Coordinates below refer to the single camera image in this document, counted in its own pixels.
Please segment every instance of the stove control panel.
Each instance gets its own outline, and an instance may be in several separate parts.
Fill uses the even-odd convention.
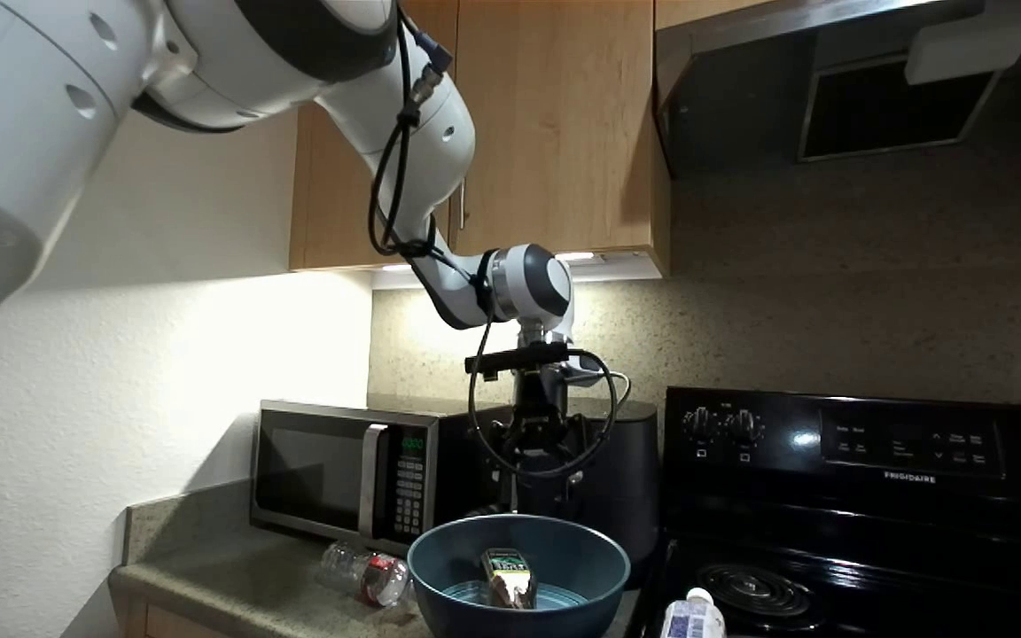
[[[859,469],[899,481],[1004,479],[996,422],[848,396],[668,394],[667,453],[692,469]]]
[[[834,465],[874,465],[916,475],[996,475],[1000,437],[989,422],[861,422],[828,419],[821,453]]]

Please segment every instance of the stove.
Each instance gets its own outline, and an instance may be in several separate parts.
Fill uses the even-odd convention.
[[[667,389],[661,543],[629,620],[701,586],[747,633],[1021,633],[1021,409]]]

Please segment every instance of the kitchen cabinet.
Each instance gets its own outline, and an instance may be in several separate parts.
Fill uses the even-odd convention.
[[[652,120],[652,0],[405,8],[456,53],[453,81],[478,134],[470,173],[440,217],[448,246],[622,251],[661,272],[668,178]],[[319,114],[300,124],[293,266],[376,261],[361,260],[369,173],[329,165],[336,182],[326,182],[339,139]]]
[[[228,638],[210,622],[194,622],[153,604],[127,604],[120,615],[125,638]]]
[[[459,0],[405,0],[413,26],[453,51]],[[369,165],[343,140],[329,114],[297,110],[289,266],[378,266],[369,246]]]

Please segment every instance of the bowl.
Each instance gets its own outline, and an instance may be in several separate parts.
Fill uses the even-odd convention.
[[[537,582],[534,611],[486,595],[478,555],[512,547]],[[629,575],[610,536],[542,515],[474,515],[422,533],[408,547],[413,607],[434,638],[597,638]]]

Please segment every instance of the microwave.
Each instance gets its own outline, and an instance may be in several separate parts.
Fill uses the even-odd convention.
[[[492,465],[465,410],[267,399],[252,522],[401,550],[440,522],[496,508]]]

